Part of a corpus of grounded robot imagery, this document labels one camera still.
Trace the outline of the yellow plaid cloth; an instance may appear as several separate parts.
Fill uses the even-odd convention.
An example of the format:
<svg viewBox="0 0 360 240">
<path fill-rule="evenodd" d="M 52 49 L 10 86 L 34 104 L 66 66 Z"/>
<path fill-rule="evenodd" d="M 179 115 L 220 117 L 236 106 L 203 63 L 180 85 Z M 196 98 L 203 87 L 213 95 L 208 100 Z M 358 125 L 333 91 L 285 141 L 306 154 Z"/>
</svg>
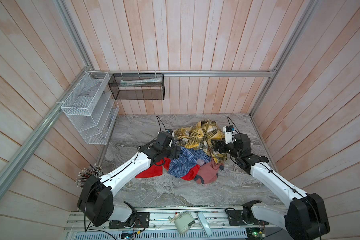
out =
<svg viewBox="0 0 360 240">
<path fill-rule="evenodd" d="M 213 149 L 212 140 L 225 140 L 225 134 L 215 121 L 204 119 L 194 126 L 179 128 L 174 131 L 174 139 L 181 147 L 203 150 L 216 164 L 228 160 L 226 153 L 221 154 Z"/>
</svg>

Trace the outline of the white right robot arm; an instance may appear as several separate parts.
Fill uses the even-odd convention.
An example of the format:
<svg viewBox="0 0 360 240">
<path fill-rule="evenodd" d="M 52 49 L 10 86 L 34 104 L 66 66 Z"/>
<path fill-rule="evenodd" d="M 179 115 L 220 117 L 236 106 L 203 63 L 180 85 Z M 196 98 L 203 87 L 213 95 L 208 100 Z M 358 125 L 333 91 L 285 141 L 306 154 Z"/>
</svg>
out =
<svg viewBox="0 0 360 240">
<path fill-rule="evenodd" d="M 294 240 L 315 240 L 330 232 L 322 197 L 308 194 L 291 184 L 269 166 L 265 156 L 253 154 L 246 134 L 226 133 L 223 140 L 211 141 L 214 151 L 229 154 L 242 170 L 262 182 L 285 205 L 282 211 L 259 200 L 243 205 L 242 220 L 247 225 L 265 221 L 289 233 Z"/>
</svg>

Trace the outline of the pale lilac cloth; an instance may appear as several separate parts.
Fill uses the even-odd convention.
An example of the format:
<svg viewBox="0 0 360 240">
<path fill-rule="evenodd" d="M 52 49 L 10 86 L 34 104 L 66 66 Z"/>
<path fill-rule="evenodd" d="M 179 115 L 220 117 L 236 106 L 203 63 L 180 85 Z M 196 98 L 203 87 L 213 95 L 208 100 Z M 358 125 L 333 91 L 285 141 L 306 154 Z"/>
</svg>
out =
<svg viewBox="0 0 360 240">
<path fill-rule="evenodd" d="M 197 160 L 197 164 L 198 164 L 199 166 L 203 166 L 203 165 L 205 164 L 205 162 L 204 162 L 204 160 L 202 160 L 202 159 L 198 159 L 198 160 Z"/>
</svg>

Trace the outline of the blue checked cloth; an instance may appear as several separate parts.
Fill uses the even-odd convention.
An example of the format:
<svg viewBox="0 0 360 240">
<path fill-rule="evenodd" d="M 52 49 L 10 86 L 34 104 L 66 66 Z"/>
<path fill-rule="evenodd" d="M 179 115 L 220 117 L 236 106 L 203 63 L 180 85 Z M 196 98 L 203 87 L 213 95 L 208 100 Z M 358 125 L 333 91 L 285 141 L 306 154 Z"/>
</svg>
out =
<svg viewBox="0 0 360 240">
<path fill-rule="evenodd" d="M 168 173 L 176 178 L 182 178 L 190 172 L 190 170 L 198 165 L 198 160 L 204 163 L 211 161 L 203 150 L 187 149 L 180 147 L 181 151 L 177 159 L 171 159 L 169 164 Z"/>
</svg>

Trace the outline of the white green device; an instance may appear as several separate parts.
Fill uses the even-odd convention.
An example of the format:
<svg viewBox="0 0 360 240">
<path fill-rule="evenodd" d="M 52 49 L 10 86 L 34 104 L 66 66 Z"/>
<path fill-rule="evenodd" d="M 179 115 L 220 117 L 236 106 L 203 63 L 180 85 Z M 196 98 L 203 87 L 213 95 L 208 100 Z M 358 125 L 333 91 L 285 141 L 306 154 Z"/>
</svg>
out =
<svg viewBox="0 0 360 240">
<path fill-rule="evenodd" d="M 186 233 L 195 224 L 195 219 L 190 212 L 175 213 L 173 218 L 168 217 L 170 223 L 174 223 L 180 235 Z"/>
</svg>

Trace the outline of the white remote control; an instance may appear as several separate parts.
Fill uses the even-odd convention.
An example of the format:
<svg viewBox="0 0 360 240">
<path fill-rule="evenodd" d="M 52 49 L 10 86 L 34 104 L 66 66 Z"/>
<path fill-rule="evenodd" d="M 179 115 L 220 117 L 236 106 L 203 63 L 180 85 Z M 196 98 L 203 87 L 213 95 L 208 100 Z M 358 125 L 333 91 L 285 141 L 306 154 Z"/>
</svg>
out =
<svg viewBox="0 0 360 240">
<path fill-rule="evenodd" d="M 197 213 L 197 218 L 198 218 L 198 221 L 199 221 L 200 225 L 201 225 L 202 228 L 203 228 L 204 233 L 205 233 L 208 237 L 212 236 L 213 232 L 212 232 L 212 229 L 211 229 L 211 227 L 209 226 L 209 224 L 208 224 L 208 222 L 207 222 L 207 220 L 206 220 L 206 218 L 205 218 L 205 215 L 204 215 L 202 212 L 198 212 L 198 213 Z"/>
</svg>

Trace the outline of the red cloth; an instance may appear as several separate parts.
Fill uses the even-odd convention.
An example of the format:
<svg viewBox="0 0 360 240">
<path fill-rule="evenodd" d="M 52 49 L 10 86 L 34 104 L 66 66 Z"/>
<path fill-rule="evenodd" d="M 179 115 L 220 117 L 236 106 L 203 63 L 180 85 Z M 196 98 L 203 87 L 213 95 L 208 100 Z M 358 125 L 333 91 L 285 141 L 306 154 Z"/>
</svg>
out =
<svg viewBox="0 0 360 240">
<path fill-rule="evenodd" d="M 146 179 L 146 178 L 153 178 L 153 177 L 161 176 L 161 175 L 163 175 L 163 169 L 168 171 L 170 162 L 171 162 L 171 159 L 164 158 L 163 160 L 160 161 L 159 166 L 153 165 L 152 167 L 149 167 L 147 170 L 138 174 L 136 176 L 136 179 Z M 182 177 L 181 179 L 183 179 L 185 181 L 193 180 L 195 178 L 195 176 L 197 175 L 198 171 L 200 170 L 200 167 L 201 166 L 197 165 L 196 167 L 192 168 L 190 170 L 190 172 L 188 174 L 186 174 L 184 177 Z"/>
</svg>

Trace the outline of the dusty pink cloth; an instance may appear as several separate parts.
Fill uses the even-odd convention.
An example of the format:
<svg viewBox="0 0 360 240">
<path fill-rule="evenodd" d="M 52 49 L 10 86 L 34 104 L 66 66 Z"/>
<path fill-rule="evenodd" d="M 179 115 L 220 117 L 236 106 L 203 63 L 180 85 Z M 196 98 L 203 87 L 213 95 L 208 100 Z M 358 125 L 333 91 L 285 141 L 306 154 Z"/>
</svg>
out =
<svg viewBox="0 0 360 240">
<path fill-rule="evenodd" d="M 224 164 L 217 164 L 214 160 L 202 165 L 194 181 L 200 185 L 214 183 L 218 179 L 218 172 L 224 170 Z"/>
</svg>

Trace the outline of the aluminium frame rail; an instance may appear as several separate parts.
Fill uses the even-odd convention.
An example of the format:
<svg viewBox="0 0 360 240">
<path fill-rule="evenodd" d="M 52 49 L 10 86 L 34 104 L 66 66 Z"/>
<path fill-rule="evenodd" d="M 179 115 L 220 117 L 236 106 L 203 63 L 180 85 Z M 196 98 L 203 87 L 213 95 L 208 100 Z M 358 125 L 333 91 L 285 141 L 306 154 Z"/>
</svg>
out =
<svg viewBox="0 0 360 240">
<path fill-rule="evenodd" d="M 272 77 L 276 71 L 271 70 L 217 70 L 217 71 L 93 71 L 94 74 L 108 73 L 121 76 L 163 75 L 164 77 Z"/>
</svg>

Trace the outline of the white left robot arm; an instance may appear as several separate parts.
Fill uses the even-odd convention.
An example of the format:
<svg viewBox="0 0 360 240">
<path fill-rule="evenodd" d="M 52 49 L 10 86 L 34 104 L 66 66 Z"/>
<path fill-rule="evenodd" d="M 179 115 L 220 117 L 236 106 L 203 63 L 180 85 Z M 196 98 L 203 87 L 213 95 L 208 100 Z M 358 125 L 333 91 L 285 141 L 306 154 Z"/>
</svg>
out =
<svg viewBox="0 0 360 240">
<path fill-rule="evenodd" d="M 115 195 L 141 172 L 159 166 L 164 158 L 175 158 L 180 154 L 171 129 L 161 131 L 149 143 L 138 147 L 137 153 L 127 162 L 108 174 L 87 174 L 78 200 L 78 208 L 95 227 L 107 221 L 119 221 L 132 227 L 137 211 L 127 202 L 115 204 Z"/>
</svg>

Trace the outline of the bundle of metal rods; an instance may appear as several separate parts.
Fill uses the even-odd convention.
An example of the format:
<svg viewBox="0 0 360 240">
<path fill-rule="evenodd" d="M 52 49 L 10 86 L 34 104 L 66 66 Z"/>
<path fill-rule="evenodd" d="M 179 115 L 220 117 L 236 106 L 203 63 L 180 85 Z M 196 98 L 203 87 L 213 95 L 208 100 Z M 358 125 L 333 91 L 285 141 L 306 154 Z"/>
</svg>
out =
<svg viewBox="0 0 360 240">
<path fill-rule="evenodd" d="M 87 179 L 90 177 L 99 178 L 103 175 L 103 169 L 97 164 L 90 165 L 88 168 L 84 168 L 78 173 L 76 178 L 76 184 L 78 188 L 83 188 Z"/>
</svg>

